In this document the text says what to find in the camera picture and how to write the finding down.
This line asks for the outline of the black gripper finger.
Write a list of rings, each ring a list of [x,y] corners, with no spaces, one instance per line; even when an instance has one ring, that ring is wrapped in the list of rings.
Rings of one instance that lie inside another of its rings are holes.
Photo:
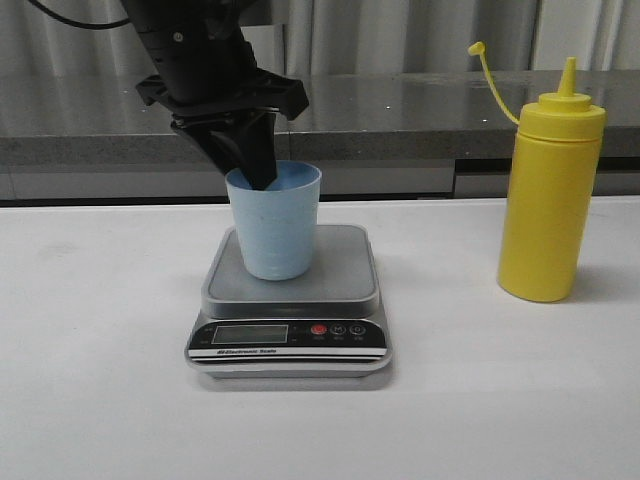
[[[224,121],[173,119],[171,129],[190,142],[223,174],[241,166],[241,152]]]
[[[265,190],[277,177],[274,120],[274,114],[243,112],[211,129],[216,167],[224,174],[239,169],[252,189]]]

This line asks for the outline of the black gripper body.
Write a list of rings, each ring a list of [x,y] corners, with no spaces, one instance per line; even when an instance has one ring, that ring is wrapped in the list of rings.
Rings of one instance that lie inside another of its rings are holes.
[[[212,39],[196,22],[139,37],[157,70],[136,86],[147,106],[158,103],[180,117],[257,110],[289,120],[309,106],[300,80],[257,67],[238,27],[225,39]]]

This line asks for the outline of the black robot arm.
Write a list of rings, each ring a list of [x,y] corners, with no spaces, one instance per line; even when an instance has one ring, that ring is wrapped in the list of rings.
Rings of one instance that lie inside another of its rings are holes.
[[[123,8],[157,72],[136,89],[172,114],[171,129],[222,173],[255,190],[277,177],[277,115],[309,105],[301,81],[258,67],[241,27],[249,1],[126,1]]]

